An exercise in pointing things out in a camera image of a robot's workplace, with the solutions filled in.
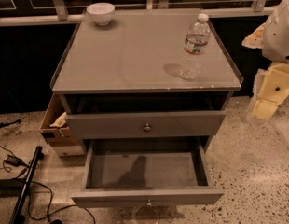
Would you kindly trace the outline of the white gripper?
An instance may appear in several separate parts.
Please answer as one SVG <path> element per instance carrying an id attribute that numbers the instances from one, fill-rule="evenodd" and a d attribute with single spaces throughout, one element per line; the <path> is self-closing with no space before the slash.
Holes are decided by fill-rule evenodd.
<path id="1" fill-rule="evenodd" d="M 263 32 L 265 24 L 258 26 L 246 36 L 241 44 L 249 49 L 263 47 Z M 270 119 L 289 95 L 289 64 L 273 63 L 265 72 L 264 80 L 257 94 L 257 101 L 252 115 L 258 119 Z"/>

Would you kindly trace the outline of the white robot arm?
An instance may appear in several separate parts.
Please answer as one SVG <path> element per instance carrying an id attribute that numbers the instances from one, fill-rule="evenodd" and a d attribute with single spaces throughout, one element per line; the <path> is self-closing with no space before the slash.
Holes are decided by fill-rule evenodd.
<path id="1" fill-rule="evenodd" d="M 271 61 L 267 71 L 255 76 L 252 116 L 270 119 L 289 96 L 289 0 L 282 0 L 266 22 L 246 36 L 242 43 L 250 49 L 261 49 Z"/>

